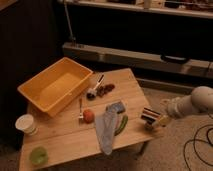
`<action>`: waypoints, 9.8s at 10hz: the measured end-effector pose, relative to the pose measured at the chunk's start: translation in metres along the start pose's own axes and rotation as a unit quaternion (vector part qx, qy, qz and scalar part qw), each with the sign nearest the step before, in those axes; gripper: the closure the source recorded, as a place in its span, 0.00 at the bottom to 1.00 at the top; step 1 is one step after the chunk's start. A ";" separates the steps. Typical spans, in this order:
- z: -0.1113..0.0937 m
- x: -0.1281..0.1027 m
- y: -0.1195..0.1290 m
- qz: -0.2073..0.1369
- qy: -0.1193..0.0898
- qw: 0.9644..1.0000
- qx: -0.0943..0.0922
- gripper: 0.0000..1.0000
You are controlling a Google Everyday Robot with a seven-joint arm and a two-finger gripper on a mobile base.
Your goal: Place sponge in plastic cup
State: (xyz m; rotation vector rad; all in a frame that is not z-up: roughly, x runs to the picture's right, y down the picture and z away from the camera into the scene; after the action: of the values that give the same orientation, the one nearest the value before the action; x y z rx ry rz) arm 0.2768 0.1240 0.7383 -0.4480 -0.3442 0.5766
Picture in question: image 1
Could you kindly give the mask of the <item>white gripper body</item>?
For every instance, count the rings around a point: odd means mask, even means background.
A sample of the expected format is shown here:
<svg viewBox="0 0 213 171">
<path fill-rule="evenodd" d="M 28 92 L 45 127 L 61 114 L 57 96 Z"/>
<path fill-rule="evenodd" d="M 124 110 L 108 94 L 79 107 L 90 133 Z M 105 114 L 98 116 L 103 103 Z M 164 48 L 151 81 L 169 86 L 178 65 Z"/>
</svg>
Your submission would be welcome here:
<svg viewBox="0 0 213 171">
<path fill-rule="evenodd" d="M 159 127 L 166 127 L 172 121 L 172 118 L 170 116 L 168 116 L 166 114 L 162 114 L 162 113 L 160 113 L 160 114 L 161 114 L 160 118 L 157 119 L 154 123 L 149 124 L 146 121 L 145 128 L 147 130 L 154 130 Z"/>
</svg>

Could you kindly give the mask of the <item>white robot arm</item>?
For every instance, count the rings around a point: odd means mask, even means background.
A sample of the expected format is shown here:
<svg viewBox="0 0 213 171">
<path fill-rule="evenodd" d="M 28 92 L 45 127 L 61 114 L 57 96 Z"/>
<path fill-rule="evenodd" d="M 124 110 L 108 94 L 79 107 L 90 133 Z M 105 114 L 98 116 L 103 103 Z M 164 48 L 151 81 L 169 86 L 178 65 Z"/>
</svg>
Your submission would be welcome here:
<svg viewBox="0 0 213 171">
<path fill-rule="evenodd" d="M 166 99 L 166 113 L 160 114 L 144 108 L 141 119 L 147 130 L 165 127 L 172 119 L 181 119 L 190 115 L 213 114 L 213 88 L 199 86 L 190 95 Z"/>
</svg>

